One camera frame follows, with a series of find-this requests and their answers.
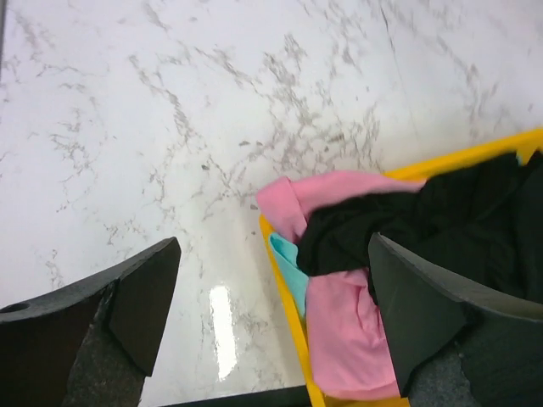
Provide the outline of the black t-shirt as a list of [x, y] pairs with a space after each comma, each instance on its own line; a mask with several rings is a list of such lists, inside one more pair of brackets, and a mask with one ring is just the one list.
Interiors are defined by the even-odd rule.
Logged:
[[370, 265], [380, 233], [497, 291], [542, 300], [542, 153], [505, 153], [434, 176], [417, 192], [347, 199], [311, 215], [297, 266], [308, 276]]

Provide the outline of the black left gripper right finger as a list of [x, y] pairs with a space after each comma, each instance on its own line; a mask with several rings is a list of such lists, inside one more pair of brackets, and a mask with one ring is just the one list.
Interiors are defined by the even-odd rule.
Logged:
[[449, 354], [445, 404], [542, 404], [542, 306], [435, 265], [385, 236], [369, 243], [378, 307], [400, 395]]

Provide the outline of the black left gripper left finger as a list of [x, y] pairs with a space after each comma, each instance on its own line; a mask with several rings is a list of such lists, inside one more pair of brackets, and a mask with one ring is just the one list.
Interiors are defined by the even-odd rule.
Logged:
[[154, 372], [181, 258], [176, 238], [1, 310], [3, 406], [136, 406]]

